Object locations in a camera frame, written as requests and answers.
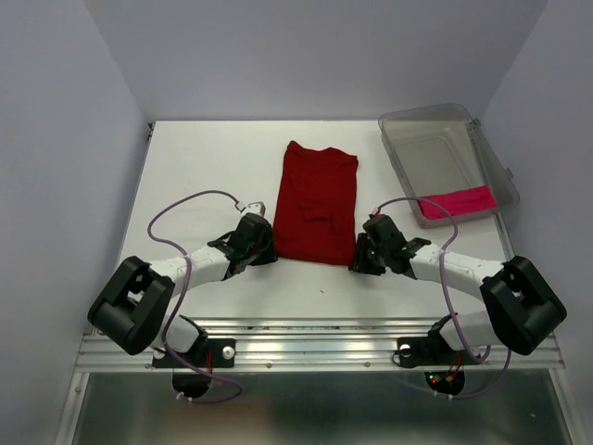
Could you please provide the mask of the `dark red t shirt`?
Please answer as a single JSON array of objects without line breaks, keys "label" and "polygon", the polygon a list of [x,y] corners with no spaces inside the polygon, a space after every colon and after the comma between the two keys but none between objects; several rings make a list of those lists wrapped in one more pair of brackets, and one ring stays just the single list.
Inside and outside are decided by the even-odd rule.
[{"label": "dark red t shirt", "polygon": [[296,141],[284,153],[272,232],[284,259],[347,266],[356,248],[358,158]]}]

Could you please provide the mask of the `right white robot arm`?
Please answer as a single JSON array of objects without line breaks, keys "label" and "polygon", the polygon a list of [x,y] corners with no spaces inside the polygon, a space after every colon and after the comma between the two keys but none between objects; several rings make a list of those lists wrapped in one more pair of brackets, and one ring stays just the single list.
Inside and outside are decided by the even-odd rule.
[{"label": "right white robot arm", "polygon": [[559,297],[527,258],[497,262],[447,252],[427,239],[406,238],[384,214],[363,225],[349,269],[437,283],[443,291],[454,289],[484,304],[483,310],[465,315],[450,310],[422,337],[399,338],[393,358],[404,368],[454,359],[480,363],[478,349],[493,346],[527,356],[567,317]]}]

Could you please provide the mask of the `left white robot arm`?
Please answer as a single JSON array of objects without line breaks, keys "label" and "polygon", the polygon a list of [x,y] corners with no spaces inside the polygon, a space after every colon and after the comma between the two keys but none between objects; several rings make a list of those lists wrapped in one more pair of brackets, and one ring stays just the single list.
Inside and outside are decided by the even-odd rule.
[{"label": "left white robot arm", "polygon": [[175,314],[170,301],[183,291],[228,280],[250,265],[275,261],[270,223],[247,212],[233,231],[192,253],[152,263],[126,258],[87,319],[130,355],[147,348],[173,350],[184,364],[195,365],[206,356],[207,334],[189,318]]}]

